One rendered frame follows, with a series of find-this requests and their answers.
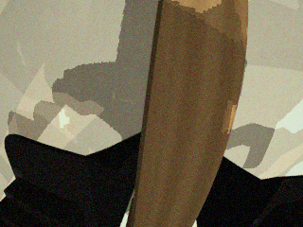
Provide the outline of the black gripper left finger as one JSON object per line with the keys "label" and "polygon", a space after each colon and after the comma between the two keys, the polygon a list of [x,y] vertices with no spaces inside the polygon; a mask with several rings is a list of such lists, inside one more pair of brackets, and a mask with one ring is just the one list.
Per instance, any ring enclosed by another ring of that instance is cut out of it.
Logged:
{"label": "black gripper left finger", "polygon": [[120,227],[133,195],[140,133],[86,156],[22,135],[5,137],[15,178],[75,201],[87,227]]}

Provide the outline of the brown wooden board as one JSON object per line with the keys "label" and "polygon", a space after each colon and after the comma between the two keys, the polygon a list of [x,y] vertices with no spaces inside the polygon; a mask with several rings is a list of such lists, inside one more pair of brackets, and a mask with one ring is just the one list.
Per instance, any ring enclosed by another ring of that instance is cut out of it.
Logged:
{"label": "brown wooden board", "polygon": [[226,148],[245,68],[249,0],[159,0],[132,227],[192,227]]}

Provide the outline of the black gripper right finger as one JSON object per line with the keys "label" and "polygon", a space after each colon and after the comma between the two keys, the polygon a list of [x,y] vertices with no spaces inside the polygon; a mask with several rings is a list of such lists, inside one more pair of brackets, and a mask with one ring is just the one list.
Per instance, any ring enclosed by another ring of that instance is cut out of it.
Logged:
{"label": "black gripper right finger", "polygon": [[276,205],[303,200],[303,175],[259,179],[221,160],[197,227],[258,227]]}

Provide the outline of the brown wooden post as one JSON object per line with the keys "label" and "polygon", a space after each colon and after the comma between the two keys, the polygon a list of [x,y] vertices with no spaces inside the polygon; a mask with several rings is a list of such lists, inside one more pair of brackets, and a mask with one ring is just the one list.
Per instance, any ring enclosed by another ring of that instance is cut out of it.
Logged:
{"label": "brown wooden post", "polygon": [[132,224],[130,224],[130,222],[132,222],[132,215],[133,215],[133,201],[134,201],[134,197],[132,199],[132,203],[130,203],[130,211],[129,211],[129,215],[128,215],[128,222],[126,222],[126,227],[132,227]]}

